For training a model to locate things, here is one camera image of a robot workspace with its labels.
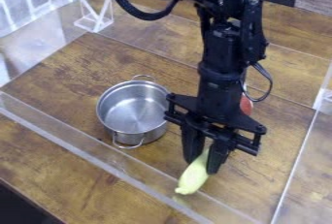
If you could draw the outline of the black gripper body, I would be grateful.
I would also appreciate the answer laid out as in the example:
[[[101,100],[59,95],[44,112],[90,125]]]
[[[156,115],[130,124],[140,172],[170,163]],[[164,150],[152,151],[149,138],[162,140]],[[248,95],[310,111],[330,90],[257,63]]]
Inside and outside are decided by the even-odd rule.
[[[268,128],[243,110],[239,110],[228,119],[214,119],[197,113],[193,96],[170,93],[166,96],[169,109],[165,119],[181,127],[189,124],[200,130],[213,141],[220,138],[232,139],[233,150],[240,149],[251,155],[257,155],[261,146],[261,137]]]

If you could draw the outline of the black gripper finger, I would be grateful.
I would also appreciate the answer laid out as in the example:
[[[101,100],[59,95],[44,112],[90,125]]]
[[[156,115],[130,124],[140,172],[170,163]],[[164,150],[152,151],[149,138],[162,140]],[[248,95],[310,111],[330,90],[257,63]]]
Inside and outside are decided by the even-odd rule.
[[[205,145],[205,136],[202,132],[194,129],[189,124],[182,126],[182,146],[184,157],[190,164],[201,155]]]
[[[213,141],[209,148],[206,172],[209,175],[214,175],[221,166],[225,164],[229,154],[233,151],[232,139],[220,138]]]

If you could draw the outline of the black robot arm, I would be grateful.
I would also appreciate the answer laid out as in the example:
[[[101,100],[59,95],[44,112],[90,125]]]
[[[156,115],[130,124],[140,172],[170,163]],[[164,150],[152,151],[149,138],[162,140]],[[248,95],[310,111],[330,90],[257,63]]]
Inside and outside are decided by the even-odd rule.
[[[208,153],[206,173],[213,175],[229,153],[259,153],[267,127],[240,107],[247,96],[247,68],[264,71],[268,41],[263,30],[264,0],[192,0],[201,22],[204,44],[198,63],[200,84],[194,96],[169,94],[166,119],[182,129],[184,156],[192,162]]]

